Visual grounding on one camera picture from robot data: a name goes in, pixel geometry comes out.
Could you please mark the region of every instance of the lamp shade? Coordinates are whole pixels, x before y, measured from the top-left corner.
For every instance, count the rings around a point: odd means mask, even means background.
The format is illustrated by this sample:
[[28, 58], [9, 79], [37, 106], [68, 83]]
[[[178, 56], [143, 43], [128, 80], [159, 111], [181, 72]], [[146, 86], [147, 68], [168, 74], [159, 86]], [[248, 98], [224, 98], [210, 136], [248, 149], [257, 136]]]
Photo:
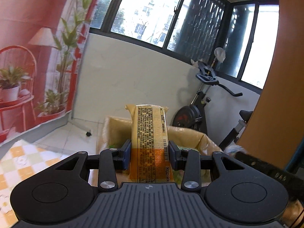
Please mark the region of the lamp shade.
[[56, 47], [52, 31], [47, 27], [40, 28], [34, 37], [32, 37], [32, 39], [29, 41], [29, 44]]

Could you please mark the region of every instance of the tree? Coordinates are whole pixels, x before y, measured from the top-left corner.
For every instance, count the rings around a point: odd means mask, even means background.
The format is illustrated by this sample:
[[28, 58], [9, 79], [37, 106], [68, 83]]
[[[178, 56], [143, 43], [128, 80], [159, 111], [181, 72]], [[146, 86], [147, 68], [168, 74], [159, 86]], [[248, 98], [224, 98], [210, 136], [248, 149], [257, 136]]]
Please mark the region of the tree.
[[[92, 27], [101, 26], [101, 23], [104, 20], [105, 14], [107, 13], [107, 10], [110, 6], [110, 2], [111, 2], [111, 0], [99, 0], [98, 1], [96, 11], [95, 11], [95, 14], [93, 17], [92, 25], [91, 25]], [[124, 15], [125, 15], [124, 10], [119, 9], [116, 14], [113, 26], [112, 26], [112, 32], [124, 34], [125, 29], [122, 26], [122, 24], [124, 22]]]
[[173, 35], [173, 41], [169, 43], [168, 49], [169, 50], [175, 50], [176, 44], [179, 41], [179, 37], [181, 36], [180, 30], [177, 30], [177, 32]]

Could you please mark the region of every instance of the checkered mat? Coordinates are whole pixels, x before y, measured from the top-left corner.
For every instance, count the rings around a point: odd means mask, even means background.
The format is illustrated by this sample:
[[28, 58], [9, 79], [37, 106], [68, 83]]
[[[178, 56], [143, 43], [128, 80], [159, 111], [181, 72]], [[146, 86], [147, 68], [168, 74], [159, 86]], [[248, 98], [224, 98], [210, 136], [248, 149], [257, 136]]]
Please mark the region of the checkered mat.
[[69, 155], [41, 149], [24, 140], [16, 142], [0, 160], [0, 228], [17, 222], [10, 194], [21, 181], [48, 168]]

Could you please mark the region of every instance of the tiled floor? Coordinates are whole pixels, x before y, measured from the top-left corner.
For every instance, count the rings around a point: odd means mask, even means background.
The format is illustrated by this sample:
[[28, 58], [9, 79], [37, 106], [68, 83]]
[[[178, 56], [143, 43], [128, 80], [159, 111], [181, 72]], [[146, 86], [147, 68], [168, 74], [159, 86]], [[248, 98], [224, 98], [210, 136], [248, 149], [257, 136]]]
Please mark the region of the tiled floor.
[[96, 154], [96, 144], [101, 135], [103, 124], [80, 119], [74, 119], [74, 121], [90, 128], [92, 136], [87, 137], [86, 131], [68, 123], [39, 139], [35, 144], [62, 154], [70, 155], [79, 151], [87, 151], [89, 155]]

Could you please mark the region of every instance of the metal screw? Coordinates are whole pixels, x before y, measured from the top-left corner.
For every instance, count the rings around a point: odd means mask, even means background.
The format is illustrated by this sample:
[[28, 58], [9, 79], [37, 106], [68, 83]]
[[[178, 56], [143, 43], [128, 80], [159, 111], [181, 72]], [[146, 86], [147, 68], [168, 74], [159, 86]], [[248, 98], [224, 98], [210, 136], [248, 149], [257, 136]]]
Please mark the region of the metal screw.
[[197, 182], [194, 181], [188, 181], [184, 183], [184, 186], [186, 188], [197, 188], [199, 186], [199, 184]]
[[115, 183], [114, 182], [111, 182], [111, 181], [104, 181], [100, 184], [100, 187], [102, 188], [114, 188], [115, 187]]

